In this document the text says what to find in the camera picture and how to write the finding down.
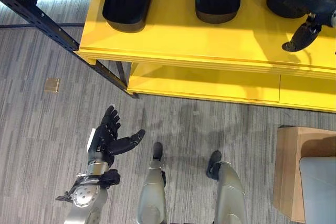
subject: yellow table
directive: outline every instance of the yellow table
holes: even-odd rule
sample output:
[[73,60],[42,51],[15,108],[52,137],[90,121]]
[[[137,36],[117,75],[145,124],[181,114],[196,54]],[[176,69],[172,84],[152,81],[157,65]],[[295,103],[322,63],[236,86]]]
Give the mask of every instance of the yellow table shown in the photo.
[[224,24],[200,21],[195,0],[152,0],[139,33],[114,30],[92,0],[80,57],[133,62],[128,92],[336,111],[336,29],[306,49],[281,45],[304,18],[273,14],[266,0],[241,0]]

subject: cardboard box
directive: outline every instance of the cardboard box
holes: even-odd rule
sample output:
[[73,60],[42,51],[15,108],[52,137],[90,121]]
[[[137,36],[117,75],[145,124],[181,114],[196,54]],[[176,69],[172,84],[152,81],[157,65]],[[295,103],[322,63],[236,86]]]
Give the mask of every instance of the cardboard box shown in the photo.
[[305,222],[299,162],[336,156],[336,132],[306,127],[278,129],[273,205],[290,220]]

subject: black robotic foot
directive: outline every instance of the black robotic foot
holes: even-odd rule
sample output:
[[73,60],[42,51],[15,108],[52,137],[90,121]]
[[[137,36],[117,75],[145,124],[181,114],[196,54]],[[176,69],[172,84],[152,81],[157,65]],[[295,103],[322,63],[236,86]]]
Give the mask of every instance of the black robotic foot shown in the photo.
[[206,169],[206,176],[208,178],[218,180],[218,172],[221,167],[221,164],[219,162],[221,161],[221,159],[222,159],[222,154],[220,151],[214,151],[211,154],[208,167]]
[[163,146],[161,143],[156,142],[153,145],[153,159],[161,161],[162,154],[163,154]]

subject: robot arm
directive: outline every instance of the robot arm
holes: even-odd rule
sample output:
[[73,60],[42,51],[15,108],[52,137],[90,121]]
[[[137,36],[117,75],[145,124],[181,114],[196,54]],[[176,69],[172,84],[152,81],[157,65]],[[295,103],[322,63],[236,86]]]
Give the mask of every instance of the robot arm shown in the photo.
[[119,184],[120,175],[110,169],[114,156],[135,148],[144,137],[140,130],[131,137],[118,138],[118,112],[110,106],[99,127],[93,130],[88,143],[88,168],[78,175],[70,191],[56,200],[72,203],[65,224],[98,224],[107,200],[107,189]]

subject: robot leg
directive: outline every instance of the robot leg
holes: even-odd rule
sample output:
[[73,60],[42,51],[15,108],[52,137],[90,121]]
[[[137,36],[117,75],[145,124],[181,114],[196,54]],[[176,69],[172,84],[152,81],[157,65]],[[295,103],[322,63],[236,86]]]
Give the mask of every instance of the robot leg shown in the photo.
[[161,171],[162,144],[155,143],[153,149],[153,161],[150,164],[140,195],[138,215],[136,217],[138,224],[165,223],[165,173]]
[[244,190],[230,163],[221,162],[215,151],[207,169],[207,176],[218,181],[214,224],[247,224]]

